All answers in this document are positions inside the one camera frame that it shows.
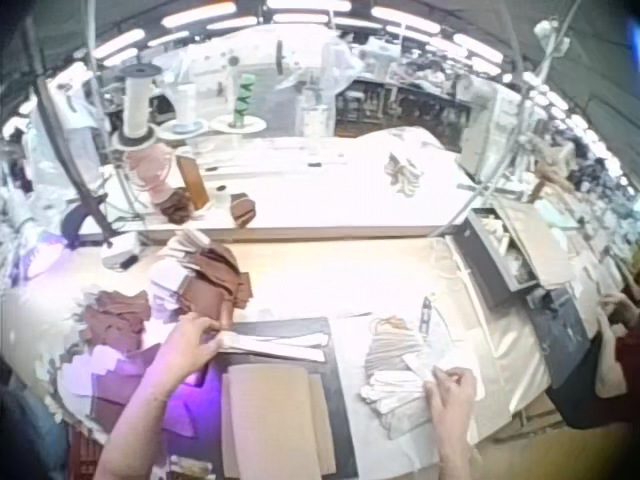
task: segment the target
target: stack of leather pieces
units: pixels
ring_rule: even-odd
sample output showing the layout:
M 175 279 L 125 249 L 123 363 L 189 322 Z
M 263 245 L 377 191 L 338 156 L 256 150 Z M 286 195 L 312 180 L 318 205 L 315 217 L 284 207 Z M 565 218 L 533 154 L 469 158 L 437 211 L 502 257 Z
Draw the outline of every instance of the stack of leather pieces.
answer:
M 191 195 L 184 187 L 176 188 L 169 198 L 156 204 L 160 213 L 164 215 L 169 223 L 183 225 L 187 223 L 193 213 L 193 203 Z
M 90 346 L 108 345 L 121 352 L 140 350 L 144 322 L 151 317 L 147 292 L 133 297 L 120 292 L 100 291 L 80 313 L 87 327 L 81 338 Z
M 231 195 L 231 216 L 238 227 L 246 227 L 256 218 L 256 202 L 246 193 L 234 193 Z
M 240 271 L 233 252 L 201 232 L 183 230 L 160 255 L 166 258 L 150 275 L 154 312 L 155 304 L 161 303 L 176 313 L 219 320 L 228 329 L 234 308 L 246 308 L 253 296 L 249 274 Z

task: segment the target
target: factory floor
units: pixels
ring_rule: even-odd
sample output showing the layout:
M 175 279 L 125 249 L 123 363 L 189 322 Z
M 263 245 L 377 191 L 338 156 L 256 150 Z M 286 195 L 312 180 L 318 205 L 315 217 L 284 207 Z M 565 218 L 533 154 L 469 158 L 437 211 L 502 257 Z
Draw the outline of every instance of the factory floor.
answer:
M 548 400 L 541 397 L 527 408 L 529 415 L 548 411 Z M 540 421 L 547 425 L 556 421 L 551 417 Z M 498 436 L 516 433 L 519 422 L 514 421 Z M 474 458 L 474 480 L 624 480 L 614 471 L 631 444 L 629 430 L 621 425 L 577 431 L 563 428 L 549 433 L 497 444 L 487 439 L 478 445 Z M 637 475 L 628 478 L 640 478 Z M 407 475 L 398 480 L 437 480 L 437 471 Z

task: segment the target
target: purple light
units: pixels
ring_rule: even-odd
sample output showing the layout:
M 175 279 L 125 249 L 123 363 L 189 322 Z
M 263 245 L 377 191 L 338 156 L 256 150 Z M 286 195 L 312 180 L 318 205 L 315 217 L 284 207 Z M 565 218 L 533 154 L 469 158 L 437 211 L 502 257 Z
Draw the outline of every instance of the purple light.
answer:
M 27 278 L 30 280 L 47 271 L 62 255 L 63 243 L 37 245 L 29 254 Z

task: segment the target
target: ceiling light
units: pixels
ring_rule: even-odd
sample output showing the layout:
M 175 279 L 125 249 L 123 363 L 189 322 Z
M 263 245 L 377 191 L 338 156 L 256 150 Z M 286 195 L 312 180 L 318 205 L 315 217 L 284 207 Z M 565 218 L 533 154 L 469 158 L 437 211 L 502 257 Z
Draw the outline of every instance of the ceiling light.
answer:
M 232 2 L 207 5 L 206 7 L 194 8 L 185 12 L 169 15 L 162 19 L 162 25 L 167 28 L 175 28 L 191 22 L 197 22 L 206 18 L 220 17 L 236 13 L 236 4 Z
M 553 115 L 554 117 L 559 118 L 559 119 L 567 118 L 565 113 L 562 110 L 560 110 L 558 107 L 556 107 L 555 105 L 551 107 L 551 115 Z
M 533 101 L 536 102 L 541 107 L 546 107 L 549 105 L 549 99 L 543 95 L 538 95 L 538 94 L 534 95 Z
M 114 38 L 113 40 L 108 41 L 100 45 L 93 51 L 93 56 L 97 59 L 105 58 L 111 55 L 114 52 L 117 52 L 121 48 L 126 47 L 127 45 L 131 45 L 132 43 L 137 42 L 138 40 L 142 40 L 144 38 L 144 30 L 141 28 L 136 28 L 135 30 L 131 30 L 127 33 L 123 33 L 119 37 Z
M 504 58 L 504 55 L 502 55 L 499 51 L 461 33 L 456 33 L 453 36 L 453 41 L 458 45 L 462 45 L 463 47 L 471 50 L 472 52 L 479 53 L 480 55 L 488 58 L 494 63 L 502 63 L 502 59 Z
M 258 17 L 239 17 L 232 20 L 207 25 L 207 30 L 226 30 L 228 28 L 253 27 L 258 24 Z
M 20 113 L 20 115 L 29 115 L 35 108 L 37 103 L 38 99 L 35 95 L 32 95 L 31 97 L 29 97 L 29 100 L 20 105 L 20 108 L 18 108 L 18 113 Z
M 598 138 L 598 135 L 596 135 L 596 132 L 594 132 L 593 130 L 589 129 L 585 132 L 587 139 L 590 142 L 599 142 L 600 139 Z
M 547 98 L 551 101 L 551 103 L 553 103 L 559 109 L 561 109 L 561 110 L 568 110 L 569 109 L 569 104 L 567 104 L 567 102 L 565 102 L 563 99 L 561 99 L 560 96 L 557 93 L 548 92 L 547 93 Z
M 486 60 L 483 60 L 479 57 L 472 57 L 471 58 L 471 68 L 473 68 L 475 71 L 477 72 L 484 72 L 487 73 L 489 75 L 496 76 L 498 75 L 500 72 L 502 72 L 502 70 L 500 69 L 500 67 L 496 67 L 495 65 L 487 62 Z
M 273 16 L 276 23 L 327 23 L 329 16 L 324 13 L 277 13 Z
M 407 30 L 400 27 L 394 27 L 393 25 L 387 25 L 386 27 L 388 32 L 395 33 L 396 35 L 400 35 L 403 37 L 413 38 L 414 40 L 419 40 L 424 43 L 429 43 L 431 41 L 431 37 L 427 35 L 422 35 L 421 33 L 414 32 L 413 30 Z
M 607 150 L 607 146 L 604 142 L 600 141 L 591 145 L 591 151 L 598 157 L 602 157 L 605 160 L 611 158 L 611 152 Z
M 177 40 L 179 38 L 188 37 L 190 33 L 186 30 L 182 32 L 172 33 L 171 35 L 165 35 L 164 37 L 156 38 L 155 40 L 151 40 L 147 43 L 150 47 L 157 47 L 158 45 L 162 45 L 163 43 L 171 42 L 173 40 Z
M 376 30 L 382 29 L 382 25 L 379 23 L 367 22 L 366 20 L 360 20 L 358 18 L 334 17 L 333 23 L 347 27 L 374 28 Z
M 431 38 L 431 45 L 433 45 L 436 48 L 439 48 L 440 50 L 444 50 L 445 52 L 447 52 L 448 54 L 454 57 L 466 57 L 469 53 L 469 51 L 466 48 L 461 47 L 460 45 L 456 45 L 455 43 L 445 40 L 444 38 L 439 38 L 439 37 Z
M 533 73 L 531 72 L 524 72 L 522 74 L 522 79 L 527 82 L 529 85 L 532 85 L 534 87 L 539 87 L 540 86 L 540 79 L 538 77 L 536 77 Z
M 114 55 L 113 57 L 107 58 L 102 63 L 104 63 L 105 67 L 115 67 L 116 65 L 119 65 L 120 63 L 124 62 L 126 59 L 135 57 L 137 54 L 138 54 L 137 48 L 128 48 L 124 52 L 120 52 L 117 55 Z
M 571 115 L 571 120 L 573 120 L 573 122 L 583 130 L 589 128 L 589 124 L 580 115 Z
M 377 18 L 382 18 L 383 20 L 389 20 L 390 22 L 397 22 L 402 25 L 407 25 L 409 27 L 413 27 L 427 33 L 440 32 L 440 25 L 438 25 L 437 23 L 434 23 L 425 18 L 416 17 L 415 15 L 400 12 L 392 8 L 373 7 L 371 9 L 371 15 Z
M 305 10 L 351 11 L 351 2 L 347 0 L 268 0 L 269 8 L 299 8 Z

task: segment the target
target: green thread spool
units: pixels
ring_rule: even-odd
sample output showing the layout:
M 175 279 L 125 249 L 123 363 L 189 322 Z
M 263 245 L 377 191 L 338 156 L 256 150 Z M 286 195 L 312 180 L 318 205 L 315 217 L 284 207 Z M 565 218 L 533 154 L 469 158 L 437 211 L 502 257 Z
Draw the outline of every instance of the green thread spool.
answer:
M 251 101 L 255 85 L 255 75 L 251 73 L 242 74 L 236 106 L 233 109 L 233 121 L 229 124 L 231 128 L 244 128 L 244 119 L 249 110 L 249 102 Z

